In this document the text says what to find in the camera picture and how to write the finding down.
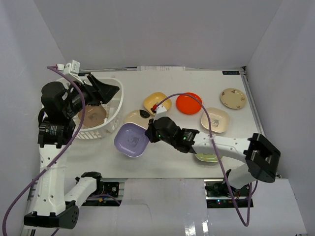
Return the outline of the brown square panda plate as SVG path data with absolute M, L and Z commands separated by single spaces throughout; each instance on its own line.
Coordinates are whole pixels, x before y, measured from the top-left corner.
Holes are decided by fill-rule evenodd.
M 87 128 L 92 128 L 100 125 L 104 122 L 107 116 L 107 111 L 102 106 L 91 106 L 85 107 L 85 115 L 83 111 L 78 113 L 78 118 L 83 120 L 83 125 Z

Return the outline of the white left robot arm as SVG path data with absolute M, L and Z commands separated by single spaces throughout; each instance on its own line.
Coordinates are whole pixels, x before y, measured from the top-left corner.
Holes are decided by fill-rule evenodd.
M 43 107 L 38 115 L 42 176 L 38 180 L 34 208 L 24 217 L 26 226 L 73 229 L 86 199 L 103 193 L 104 184 L 98 172 L 83 173 L 76 178 L 75 186 L 64 192 L 66 151 L 80 130 L 73 118 L 87 105 L 109 103 L 121 90 L 120 86 L 101 82 L 92 74 L 87 80 L 72 82 L 68 87 L 53 81 L 42 88 Z

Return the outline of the purple square panda plate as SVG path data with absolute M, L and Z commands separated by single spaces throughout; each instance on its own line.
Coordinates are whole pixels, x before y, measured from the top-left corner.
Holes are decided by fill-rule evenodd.
M 121 126 L 114 139 L 116 149 L 132 158 L 139 157 L 145 151 L 149 139 L 145 135 L 146 129 L 128 122 Z

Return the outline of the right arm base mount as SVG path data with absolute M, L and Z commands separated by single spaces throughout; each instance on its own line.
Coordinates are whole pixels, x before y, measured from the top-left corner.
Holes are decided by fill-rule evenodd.
M 206 180 L 204 187 L 208 209 L 234 208 L 232 197 L 226 185 L 222 185 L 222 180 Z M 232 187 L 233 196 L 239 208 L 247 208 L 248 202 L 250 202 L 250 207 L 253 207 L 252 200 L 249 200 L 249 190 L 249 185 L 245 185 L 239 190 Z

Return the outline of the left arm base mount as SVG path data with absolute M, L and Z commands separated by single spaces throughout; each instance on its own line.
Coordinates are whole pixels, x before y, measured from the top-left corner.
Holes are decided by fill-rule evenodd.
M 119 182 L 100 182 L 101 189 L 89 196 L 82 206 L 87 207 L 119 207 L 122 200 L 120 197 Z

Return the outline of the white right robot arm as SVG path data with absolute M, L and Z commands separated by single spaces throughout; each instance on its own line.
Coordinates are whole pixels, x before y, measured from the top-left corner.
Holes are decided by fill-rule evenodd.
M 180 128 L 169 117 L 151 119 L 145 135 L 151 143 L 163 141 L 182 153 L 212 154 L 242 162 L 242 165 L 224 172 L 227 179 L 223 192 L 234 196 L 253 181 L 275 182 L 281 152 L 262 134 L 250 138 L 229 138 L 209 135 L 195 129 Z

